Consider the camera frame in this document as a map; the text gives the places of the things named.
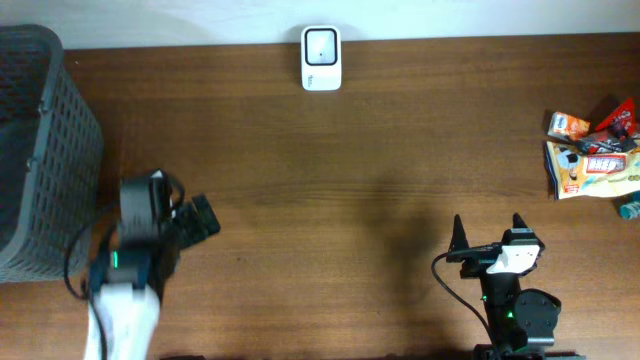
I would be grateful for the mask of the yellow cookie snack bag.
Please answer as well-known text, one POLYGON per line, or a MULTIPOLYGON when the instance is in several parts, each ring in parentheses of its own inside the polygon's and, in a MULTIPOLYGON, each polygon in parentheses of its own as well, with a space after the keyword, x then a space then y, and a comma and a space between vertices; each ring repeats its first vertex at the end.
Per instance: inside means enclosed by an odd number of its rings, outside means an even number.
POLYGON ((639 151, 585 155, 572 145, 547 141, 546 167, 556 200, 614 198, 639 191, 639 151))

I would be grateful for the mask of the orange tissue pack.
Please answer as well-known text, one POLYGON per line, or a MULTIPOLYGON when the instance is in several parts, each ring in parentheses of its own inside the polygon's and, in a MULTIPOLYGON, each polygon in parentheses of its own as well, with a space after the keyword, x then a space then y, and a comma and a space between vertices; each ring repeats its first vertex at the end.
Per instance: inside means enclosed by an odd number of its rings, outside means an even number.
POLYGON ((553 138, 575 141, 589 134, 590 123, 575 116, 554 112, 551 115, 547 135, 553 138))

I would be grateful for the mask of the blue liquid bottle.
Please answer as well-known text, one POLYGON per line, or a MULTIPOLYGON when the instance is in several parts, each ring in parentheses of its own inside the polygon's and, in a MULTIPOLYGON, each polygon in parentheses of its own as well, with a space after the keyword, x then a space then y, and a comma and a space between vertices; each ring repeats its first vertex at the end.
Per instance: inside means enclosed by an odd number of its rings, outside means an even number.
POLYGON ((626 203, 619 207, 619 215, 625 220, 640 217, 640 192, 635 192, 626 203))

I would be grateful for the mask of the grey orange snack packet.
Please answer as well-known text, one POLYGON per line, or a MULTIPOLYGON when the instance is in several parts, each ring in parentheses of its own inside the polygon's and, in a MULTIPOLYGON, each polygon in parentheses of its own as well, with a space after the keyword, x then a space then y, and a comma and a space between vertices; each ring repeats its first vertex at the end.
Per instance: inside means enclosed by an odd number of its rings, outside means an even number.
POLYGON ((615 123, 605 130, 594 132, 574 141, 574 145, 584 154, 626 153, 637 147, 623 125, 615 123))

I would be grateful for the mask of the red snack bag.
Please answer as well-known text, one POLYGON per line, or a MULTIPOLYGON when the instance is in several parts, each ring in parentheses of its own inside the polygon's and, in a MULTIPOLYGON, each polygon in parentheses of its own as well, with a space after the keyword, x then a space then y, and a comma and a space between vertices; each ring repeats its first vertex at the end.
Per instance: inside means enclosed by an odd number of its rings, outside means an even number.
POLYGON ((612 125, 623 128, 631 137, 637 135, 636 107, 632 98, 623 101, 595 128, 596 132, 606 130, 612 125))

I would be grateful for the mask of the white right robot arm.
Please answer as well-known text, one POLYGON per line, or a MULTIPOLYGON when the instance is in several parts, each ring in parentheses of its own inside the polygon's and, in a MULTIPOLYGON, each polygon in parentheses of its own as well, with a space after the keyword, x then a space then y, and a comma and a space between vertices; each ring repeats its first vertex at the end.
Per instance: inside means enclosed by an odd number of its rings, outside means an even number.
POLYGON ((475 359, 579 359, 575 352, 551 352, 561 301, 542 290, 524 289, 520 279, 537 268, 544 243, 521 216, 500 241, 471 246, 460 216, 444 259, 461 265, 462 279, 477 279, 486 315, 481 318, 490 342, 473 349, 475 359))

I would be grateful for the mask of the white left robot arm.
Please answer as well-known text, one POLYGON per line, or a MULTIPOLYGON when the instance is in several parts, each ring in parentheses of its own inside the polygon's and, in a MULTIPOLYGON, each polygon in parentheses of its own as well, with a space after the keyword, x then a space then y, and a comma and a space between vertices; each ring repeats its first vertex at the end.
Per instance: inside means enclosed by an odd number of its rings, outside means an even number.
POLYGON ((187 201, 162 169, 123 180, 119 211, 88 269, 85 360, 145 359, 181 252, 221 231, 207 197, 187 201))

